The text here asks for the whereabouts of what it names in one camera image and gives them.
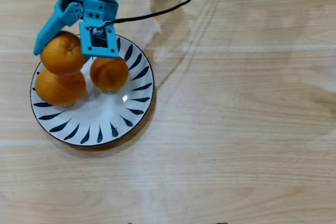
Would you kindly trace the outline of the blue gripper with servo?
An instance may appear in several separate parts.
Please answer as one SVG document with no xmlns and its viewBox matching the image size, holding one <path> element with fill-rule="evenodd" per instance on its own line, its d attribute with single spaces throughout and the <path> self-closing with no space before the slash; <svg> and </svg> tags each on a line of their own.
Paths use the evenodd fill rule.
<svg viewBox="0 0 336 224">
<path fill-rule="evenodd" d="M 118 3 L 111 0 L 58 0 L 54 12 L 37 35 L 34 55 L 40 55 L 64 27 L 71 27 L 79 19 L 111 21 L 115 19 L 117 11 Z M 92 56 L 86 57 L 84 64 L 90 60 Z"/>
</svg>

